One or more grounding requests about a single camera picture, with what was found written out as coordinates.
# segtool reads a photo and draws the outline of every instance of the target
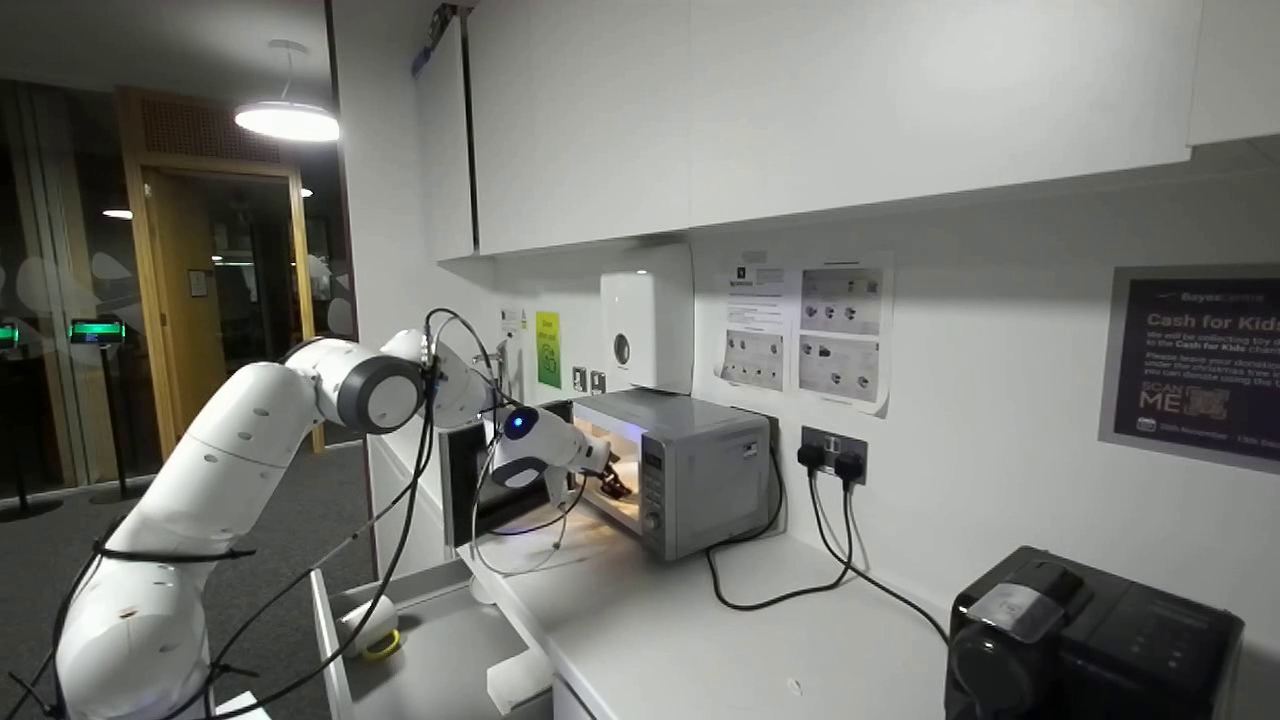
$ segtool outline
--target white countertop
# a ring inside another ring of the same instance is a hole
[[[944,718],[944,646],[860,579],[728,613],[702,561],[654,566],[590,507],[576,507],[564,548],[547,553],[557,538],[486,538],[483,561],[458,557],[594,718]],[[830,577],[825,553],[787,538],[719,553],[732,602]]]

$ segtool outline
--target lamp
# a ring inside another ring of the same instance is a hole
[[[292,61],[306,56],[306,45],[270,40],[269,47],[282,52],[282,93],[281,93],[281,102],[245,105],[237,113],[237,124],[245,133],[270,136],[282,143],[335,143],[341,142],[335,116],[320,105],[300,105],[289,96]]]

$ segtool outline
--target cable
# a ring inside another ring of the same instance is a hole
[[[371,592],[362,617],[355,619],[355,628],[353,628],[353,631],[341,642],[341,647],[330,647],[313,673],[300,673],[300,677],[289,679],[282,690],[261,697],[255,704],[245,704],[245,709],[237,709],[237,713],[223,713],[219,720],[248,718],[248,713],[255,713],[255,709],[269,709],[269,704],[281,701],[281,697],[292,697],[297,690],[313,686],[326,664],[335,664],[335,661],[355,646],[355,638],[361,638],[362,624],[371,619],[377,604],[388,597],[388,584],[396,579],[396,567],[400,567],[403,548],[409,548],[409,538],[410,538],[418,477],[429,474],[431,454],[435,454],[435,443],[431,443],[431,405],[435,405],[435,384],[429,384],[429,397],[423,397],[423,424],[418,424],[418,443],[417,443],[417,460],[410,460],[409,489],[400,489],[396,500],[390,500],[390,504],[409,500],[403,521],[400,521],[400,541],[396,541],[396,553],[390,553],[390,561],[388,561],[388,567],[383,567],[383,579],[377,584],[377,592]],[[265,617],[265,608],[215,653],[212,668],[223,664],[223,657],[233,653],[233,646],[237,646],[261,617]]]
[[[717,567],[717,548],[709,548],[702,561],[709,561],[709,574],[711,574],[717,602],[723,608],[732,608],[732,613],[762,613],[762,608],[776,608],[776,604],[787,604],[787,602],[799,602],[799,597],[837,592],[853,574],[846,557],[840,557],[840,577],[830,577],[826,584],[791,589],[791,592],[779,592],[779,597],[769,597],[769,602],[728,602],[723,584],[719,584],[719,567]]]
[[[843,538],[853,541],[853,484],[843,489]],[[903,608],[912,608],[917,617],[923,617],[928,619],[928,628],[944,642],[944,647],[951,653],[951,638],[944,631],[944,624],[938,619],[933,619],[933,613],[928,608],[919,608],[917,602],[907,602],[903,592],[894,592],[894,589],[887,589],[887,584],[881,584],[877,577],[867,577],[867,574],[860,574],[860,567],[853,567],[853,557],[846,557],[846,574],[853,577],[860,577],[860,579],[867,579],[877,592],[884,592],[884,597],[891,597],[891,602],[901,602]]]
[[[97,557],[118,561],[118,566],[223,566],[255,557],[250,548],[227,548],[227,553],[116,553],[109,548],[109,538],[91,546]]]
[[[98,557],[88,557],[88,561],[78,566],[77,579],[69,584],[64,602],[56,604],[56,617],[50,617],[50,647],[47,647],[47,657],[40,661],[40,673],[32,677],[32,690],[40,690],[45,673],[50,668],[50,713],[64,713],[64,709],[69,709],[69,704],[64,704],[58,677],[56,677],[56,646],[58,646],[58,638],[64,638],[64,624],[69,624],[69,613],[70,613],[70,597],[78,592],[84,577],[88,577],[97,566],[98,566]],[[2,720],[11,720],[29,701],[37,701],[37,697],[22,693],[22,697],[8,709]]]
[[[564,511],[557,511],[551,521],[540,521],[540,524],[529,524],[529,528],[492,528],[486,538],[530,538],[530,534],[544,534],[544,528],[568,521],[568,511],[576,511],[576,504],[581,504],[583,495],[586,495],[586,489],[581,484],[581,489],[572,491],[572,500],[564,504]]]
[[[821,500],[816,500],[816,469],[806,469],[806,504],[810,504],[810,517],[816,517],[816,541],[826,548],[826,557],[830,557],[837,566],[843,566],[843,557],[853,557],[853,553],[840,553],[840,548],[837,548],[837,528],[830,528],[826,511],[825,511]]]

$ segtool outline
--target wire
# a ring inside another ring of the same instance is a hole
[[[853,541],[853,484],[843,489],[843,538]],[[853,577],[860,577],[860,579],[867,579],[877,592],[884,592],[884,597],[891,597],[891,602],[901,602],[903,608],[912,608],[917,617],[923,617],[928,619],[928,628],[944,642],[944,647],[951,653],[951,638],[944,631],[944,624],[938,619],[933,619],[933,613],[928,608],[919,608],[917,602],[907,602],[903,592],[894,592],[894,589],[887,589],[887,584],[881,584],[873,574],[860,574],[860,567],[853,567],[853,557],[846,557],[846,574]]]
[[[719,579],[719,567],[717,567],[717,553],[728,548],[728,546],[711,546],[711,548],[702,553],[702,561],[709,561],[709,574],[711,574],[711,592],[717,592],[717,602],[719,602],[723,608],[732,608],[732,613],[762,613],[762,608],[776,608],[776,604],[787,604],[787,602],[799,602],[799,597],[837,592],[837,589],[846,579],[846,574],[853,574],[846,557],[837,553],[840,577],[830,577],[826,584],[802,584],[802,589],[791,589],[791,592],[779,592],[779,597],[769,597],[769,602],[728,602],[723,579]]]
[[[330,647],[317,668],[300,673],[297,679],[289,679],[282,690],[261,697],[255,704],[245,704],[245,709],[237,709],[237,713],[223,713],[219,720],[248,718],[248,713],[255,713],[255,709],[269,709],[269,704],[281,701],[281,697],[292,697],[297,690],[313,686],[326,664],[335,664],[335,661],[355,646],[355,638],[361,638],[362,624],[371,619],[377,604],[388,597],[388,584],[396,579],[396,567],[400,567],[403,548],[409,548],[409,538],[410,538],[418,477],[429,474],[431,454],[435,454],[435,443],[431,443],[431,405],[435,405],[435,384],[429,384],[429,397],[423,397],[423,424],[418,424],[418,442],[417,442],[410,477],[409,477],[409,484],[396,491],[396,500],[388,504],[388,507],[396,507],[400,500],[409,500],[403,521],[400,521],[400,541],[396,541],[396,553],[390,553],[390,561],[388,561],[388,567],[383,567],[383,577],[380,577],[380,584],[377,584],[362,617],[355,619],[355,628],[353,628],[353,631],[341,642],[341,647]],[[212,668],[223,664],[223,657],[233,653],[233,646],[237,646],[281,597],[289,597],[292,589],[277,592],[255,617],[248,617],[248,624],[241,624],[241,631],[215,653]]]
[[[830,528],[825,504],[816,500],[816,469],[806,469],[806,504],[810,504],[810,517],[816,517],[816,541],[826,548],[826,557],[837,566],[843,566],[843,557],[853,557],[853,548],[843,548],[843,553],[837,548],[837,528]]]
[[[540,524],[525,524],[525,528],[492,528],[486,538],[530,538],[530,534],[544,534],[544,528],[568,521],[568,511],[576,511],[576,504],[581,504],[583,495],[586,495],[586,489],[581,484],[581,489],[572,491],[572,500],[564,504],[564,511],[557,511],[557,517],[547,517],[547,521],[540,521]]]
[[[454,322],[454,325],[476,342],[480,361],[483,361],[483,380],[492,380],[492,354],[483,348],[483,342],[480,342],[476,325],[471,325],[471,322],[463,322],[454,308],[431,308],[431,312],[423,316],[429,354],[435,355],[435,335],[431,335],[431,322],[435,322],[435,316]]]
[[[58,638],[64,638],[64,624],[69,624],[69,613],[70,613],[70,597],[78,592],[78,584],[84,584],[84,577],[91,574],[98,566],[98,557],[88,557],[84,566],[78,566],[78,574],[77,574],[77,579],[69,584],[69,592],[64,592],[64,602],[56,604],[56,617],[50,617],[50,647],[45,653],[45,661],[40,661],[40,673],[32,677],[32,690],[40,690],[40,679],[45,679],[45,673],[50,668],[50,713],[64,713],[69,704],[64,704],[64,686],[58,686],[58,677],[56,677],[56,646],[58,646]],[[11,709],[8,709],[8,718],[2,720],[11,720],[29,701],[37,701],[37,693],[22,693]]]

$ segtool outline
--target framed sign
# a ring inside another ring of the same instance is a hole
[[[1280,267],[1119,267],[1102,442],[1280,474]]]

